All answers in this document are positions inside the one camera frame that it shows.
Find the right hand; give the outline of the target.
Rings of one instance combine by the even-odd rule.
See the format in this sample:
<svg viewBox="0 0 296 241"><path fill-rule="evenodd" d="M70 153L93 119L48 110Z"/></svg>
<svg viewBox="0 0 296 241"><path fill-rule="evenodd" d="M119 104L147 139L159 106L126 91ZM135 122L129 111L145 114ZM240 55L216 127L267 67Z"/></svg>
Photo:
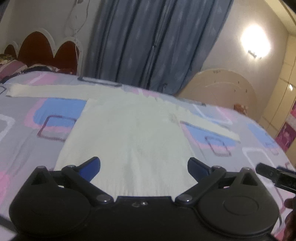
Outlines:
<svg viewBox="0 0 296 241"><path fill-rule="evenodd" d="M284 241L295 240L295 197L289 198L284 202L286 208L292 211L285 219L285 229L283 234Z"/></svg>

